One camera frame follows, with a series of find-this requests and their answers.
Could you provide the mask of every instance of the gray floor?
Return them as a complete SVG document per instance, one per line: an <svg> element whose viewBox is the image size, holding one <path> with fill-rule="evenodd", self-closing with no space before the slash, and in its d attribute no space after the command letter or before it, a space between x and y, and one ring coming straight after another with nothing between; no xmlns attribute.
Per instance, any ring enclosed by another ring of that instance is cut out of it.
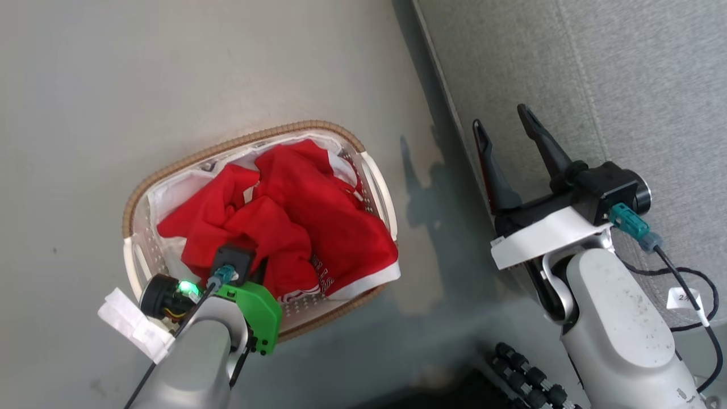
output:
<svg viewBox="0 0 727 409"><path fill-rule="evenodd" d="M118 408L148 359L96 316L130 293L121 213L225 132L347 127L386 177L401 280L249 359L231 408L341 408L446 383L506 340L584 402L558 329L489 258L493 232L408 4L0 4L3 408Z"/></svg>

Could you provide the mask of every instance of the basket handle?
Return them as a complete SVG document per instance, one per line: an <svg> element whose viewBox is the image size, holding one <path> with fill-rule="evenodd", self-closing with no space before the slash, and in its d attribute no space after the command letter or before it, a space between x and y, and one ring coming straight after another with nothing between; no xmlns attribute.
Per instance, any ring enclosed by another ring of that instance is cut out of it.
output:
<svg viewBox="0 0 727 409"><path fill-rule="evenodd" d="M361 152L363 159L363 175L369 180L369 188L373 190L374 204L381 219L386 223L391 233L391 238L396 241L398 228L396 225L396 212L394 203L391 200L389 188L386 186L384 176L381 174L378 165L366 151Z"/></svg>
<svg viewBox="0 0 727 409"><path fill-rule="evenodd" d="M140 251L136 253L137 257L141 257L139 264L141 266L147 266L146 260L144 260L144 255ZM144 289L142 288L141 281L139 280L139 274L137 274L136 271L137 264L134 260L134 245L131 237L124 239L124 264L126 265L126 275L129 276L129 284L132 286L134 297L136 297L137 301L140 301Z"/></svg>

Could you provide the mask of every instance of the laundry basket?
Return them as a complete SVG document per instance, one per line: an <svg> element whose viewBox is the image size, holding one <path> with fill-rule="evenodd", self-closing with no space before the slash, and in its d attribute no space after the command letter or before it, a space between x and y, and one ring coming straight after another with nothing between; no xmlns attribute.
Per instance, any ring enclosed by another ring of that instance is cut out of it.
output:
<svg viewBox="0 0 727 409"><path fill-rule="evenodd" d="M175 206L181 205L216 175L227 163L245 166L265 150L282 143L311 139L318 146L352 164L364 193L366 210L379 216L396 241L396 216L386 182L364 145L346 129L325 121L303 121L239 136L165 167L146 178L129 198L121 227L124 262L134 296L140 300L153 275L177 279L194 278L181 264L184 239L165 239L156 226ZM343 301L322 294L307 295L283 305L279 341L285 341L325 325L358 308L378 295L384 285ZM164 320L158 325L172 328Z"/></svg>

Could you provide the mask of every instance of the white paper tag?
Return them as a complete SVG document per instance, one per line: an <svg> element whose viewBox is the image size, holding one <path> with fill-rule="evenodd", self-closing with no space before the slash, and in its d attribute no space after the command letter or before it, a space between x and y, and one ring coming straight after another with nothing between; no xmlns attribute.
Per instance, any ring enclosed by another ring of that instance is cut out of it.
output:
<svg viewBox="0 0 727 409"><path fill-rule="evenodd" d="M490 242L490 247L495 247L505 240L505 236L496 237L495 240Z"/></svg>
<svg viewBox="0 0 727 409"><path fill-rule="evenodd" d="M195 292L190 292L188 298L195 304L199 304L199 301L202 299L202 297Z"/></svg>
<svg viewBox="0 0 727 409"><path fill-rule="evenodd" d="M106 296L106 302L99 308L98 316L157 364L166 356L174 342L171 334L149 321L136 303L118 288Z"/></svg>
<svg viewBox="0 0 727 409"><path fill-rule="evenodd" d="M696 299L696 303L699 304L699 308L704 310L702 306L702 297L699 296L699 291L690 288L691 294ZM691 305L689 297L686 295L686 291L682 287L672 287L669 289L669 297L667 298L667 309L694 309Z"/></svg>

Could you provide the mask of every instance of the green led light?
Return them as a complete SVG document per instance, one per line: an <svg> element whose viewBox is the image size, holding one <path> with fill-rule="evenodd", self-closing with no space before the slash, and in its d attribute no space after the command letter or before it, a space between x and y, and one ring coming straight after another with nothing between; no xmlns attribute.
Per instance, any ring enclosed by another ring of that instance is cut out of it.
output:
<svg viewBox="0 0 727 409"><path fill-rule="evenodd" d="M180 284L178 287L179 287L180 291L182 292L182 294L195 293L196 295L199 295L199 289L192 282L180 281Z"/></svg>

